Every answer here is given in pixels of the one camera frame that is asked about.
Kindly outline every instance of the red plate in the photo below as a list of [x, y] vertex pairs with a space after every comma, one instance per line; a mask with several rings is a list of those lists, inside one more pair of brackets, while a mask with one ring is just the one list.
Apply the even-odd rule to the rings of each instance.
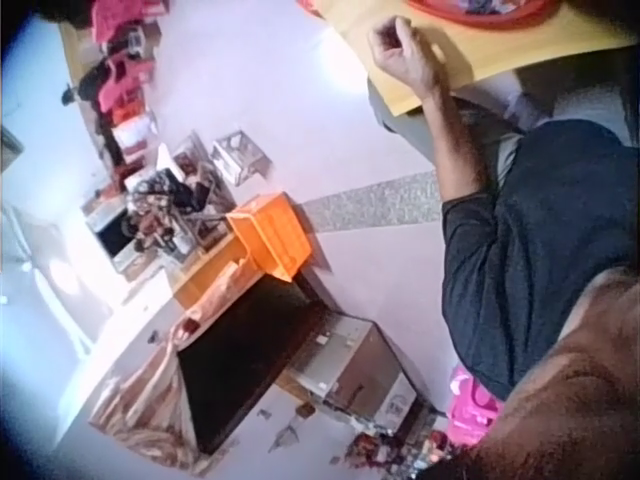
[[507, 30], [542, 23], [556, 12], [560, 0], [528, 0], [512, 12], [496, 15], [474, 15], [442, 0], [407, 0], [413, 8], [469, 27]]

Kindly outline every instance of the sleeve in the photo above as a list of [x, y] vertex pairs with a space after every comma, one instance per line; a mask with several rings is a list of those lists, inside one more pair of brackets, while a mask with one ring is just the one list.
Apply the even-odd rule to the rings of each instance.
[[509, 352], [500, 331], [498, 222], [494, 197], [480, 192], [442, 206], [445, 267], [442, 314], [465, 368], [500, 397], [508, 386]]

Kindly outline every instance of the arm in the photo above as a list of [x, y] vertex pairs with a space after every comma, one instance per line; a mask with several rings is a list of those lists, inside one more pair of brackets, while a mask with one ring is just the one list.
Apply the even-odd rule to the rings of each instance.
[[431, 47], [423, 48], [406, 18], [393, 17], [370, 35], [376, 65], [408, 85], [420, 98], [434, 139], [435, 166], [443, 202], [486, 185], [484, 163], [449, 94], [444, 69]]
[[480, 191], [486, 185], [486, 168], [480, 160], [467, 127], [448, 92], [422, 101], [434, 141], [440, 198], [448, 202]]

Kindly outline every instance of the cabinet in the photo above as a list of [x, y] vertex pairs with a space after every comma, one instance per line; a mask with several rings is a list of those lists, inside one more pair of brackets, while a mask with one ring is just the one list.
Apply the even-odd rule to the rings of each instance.
[[325, 322], [293, 359], [291, 376], [331, 407], [396, 433], [417, 393], [379, 328], [332, 312]]

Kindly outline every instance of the orange box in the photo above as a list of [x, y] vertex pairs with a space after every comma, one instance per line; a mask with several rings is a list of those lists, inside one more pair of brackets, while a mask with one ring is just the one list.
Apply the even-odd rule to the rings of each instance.
[[291, 282], [311, 255], [311, 244], [284, 193], [258, 195], [227, 214], [254, 262], [269, 275]]

